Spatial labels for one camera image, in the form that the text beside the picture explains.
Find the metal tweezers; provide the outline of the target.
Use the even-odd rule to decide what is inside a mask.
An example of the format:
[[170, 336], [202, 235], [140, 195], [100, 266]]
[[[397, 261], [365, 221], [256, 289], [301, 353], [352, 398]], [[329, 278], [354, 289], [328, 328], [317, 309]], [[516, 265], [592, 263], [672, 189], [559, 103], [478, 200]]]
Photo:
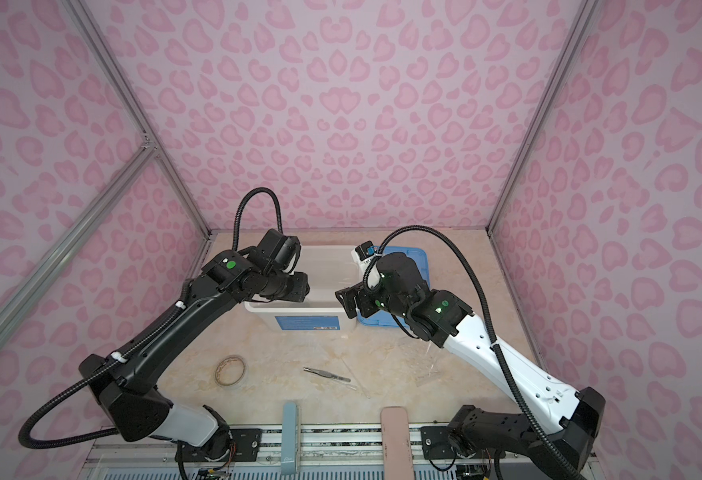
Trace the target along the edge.
[[316, 368], [311, 368], [311, 367], [304, 367], [303, 371], [305, 373], [316, 375], [318, 377], [329, 379], [329, 380], [339, 381], [339, 382], [343, 382], [343, 383], [351, 383], [352, 382], [352, 380], [348, 377], [334, 374], [334, 373], [326, 371], [326, 370], [321, 370], [321, 369], [316, 369]]

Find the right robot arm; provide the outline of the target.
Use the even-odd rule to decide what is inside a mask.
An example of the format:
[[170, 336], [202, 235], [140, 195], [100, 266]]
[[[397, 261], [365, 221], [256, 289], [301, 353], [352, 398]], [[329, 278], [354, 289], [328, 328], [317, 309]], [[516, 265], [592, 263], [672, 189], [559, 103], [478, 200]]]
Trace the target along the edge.
[[447, 434], [458, 456], [515, 453], [552, 479], [581, 474], [606, 406], [599, 392], [576, 389], [492, 336], [466, 302], [448, 290], [431, 288], [407, 255], [376, 255], [366, 243], [351, 258], [365, 277], [335, 293], [348, 315], [386, 312], [402, 320], [417, 339], [462, 359], [517, 403], [517, 414], [463, 406]]

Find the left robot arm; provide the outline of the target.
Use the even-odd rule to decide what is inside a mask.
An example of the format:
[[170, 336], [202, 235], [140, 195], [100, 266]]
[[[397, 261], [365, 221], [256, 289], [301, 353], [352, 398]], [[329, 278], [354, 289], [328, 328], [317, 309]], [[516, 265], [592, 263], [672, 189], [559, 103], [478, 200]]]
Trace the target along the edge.
[[126, 442], [152, 438], [196, 450], [206, 460], [229, 456], [229, 425], [213, 408], [191, 408], [162, 395], [158, 380], [214, 321], [256, 296], [300, 303], [310, 291], [296, 269], [299, 252], [265, 257], [248, 247], [225, 250], [186, 282], [180, 299], [122, 345], [114, 368], [90, 387], [97, 404]]

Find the white plastic bin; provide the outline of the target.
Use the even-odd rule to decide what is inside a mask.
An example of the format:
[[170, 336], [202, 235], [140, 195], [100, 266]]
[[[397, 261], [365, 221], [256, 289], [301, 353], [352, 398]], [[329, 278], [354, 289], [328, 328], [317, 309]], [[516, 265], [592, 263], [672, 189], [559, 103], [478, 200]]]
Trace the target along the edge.
[[244, 307], [270, 329], [280, 332], [353, 330], [356, 315], [349, 317], [335, 292], [362, 279], [351, 245], [304, 246], [297, 270], [308, 275], [310, 291], [301, 303], [245, 302]]

